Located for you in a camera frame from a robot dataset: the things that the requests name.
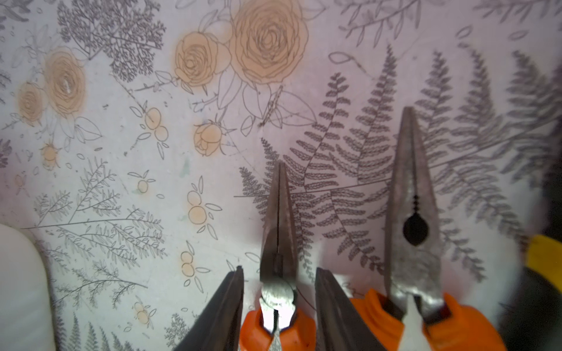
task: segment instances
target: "pliers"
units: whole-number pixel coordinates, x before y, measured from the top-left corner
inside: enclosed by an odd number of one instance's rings
[[[241,351],[267,351],[278,330],[284,351],[312,351],[316,323],[295,305],[296,237],[285,163],[273,170],[262,241],[260,308],[248,312],[240,330]]]
[[[333,275],[316,272],[320,350],[398,349],[409,296],[421,314],[434,351],[504,351],[491,323],[441,290],[438,208],[423,135],[412,107],[404,108],[385,224],[384,286],[364,299],[347,299]]]

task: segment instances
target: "yellow object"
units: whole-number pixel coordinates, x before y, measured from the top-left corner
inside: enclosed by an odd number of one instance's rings
[[[527,252],[527,267],[554,285],[562,293],[562,243],[544,235],[535,235]]]

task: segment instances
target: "orange rose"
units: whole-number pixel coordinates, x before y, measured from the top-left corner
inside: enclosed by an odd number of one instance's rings
[[[280,83],[302,59],[308,39],[296,0],[250,0],[234,18],[232,67],[248,83]]]
[[[230,64],[230,53],[211,34],[189,33],[176,47],[175,73],[189,86],[209,83]]]
[[[17,94],[17,104],[20,107],[20,115],[24,122],[30,126],[40,124],[41,112],[43,111],[43,99],[41,91],[35,84],[24,83]]]
[[[213,123],[207,123],[199,126],[193,136],[195,149],[203,156],[210,156],[220,147],[220,139],[223,137],[223,131],[219,126]]]
[[[45,66],[47,95],[61,115],[78,112],[84,104],[86,81],[82,67],[71,52],[55,51]]]

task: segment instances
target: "black handle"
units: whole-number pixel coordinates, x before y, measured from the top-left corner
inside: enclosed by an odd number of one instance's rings
[[[540,274],[525,268],[500,335],[508,351],[562,349],[562,295]]]

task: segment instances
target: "plier jaw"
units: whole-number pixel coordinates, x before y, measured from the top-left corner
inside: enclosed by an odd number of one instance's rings
[[[260,281],[260,309],[250,311],[240,332],[241,351],[269,350],[279,332],[283,350],[312,351],[316,324],[295,305],[297,249],[293,209],[285,163],[273,169],[264,223]]]
[[[273,169],[260,262],[260,307],[264,328],[273,333],[291,325],[296,311],[297,251],[285,163]]]
[[[425,322],[440,319],[442,244],[438,208],[412,107],[404,108],[385,224],[385,309],[401,320],[413,295]]]

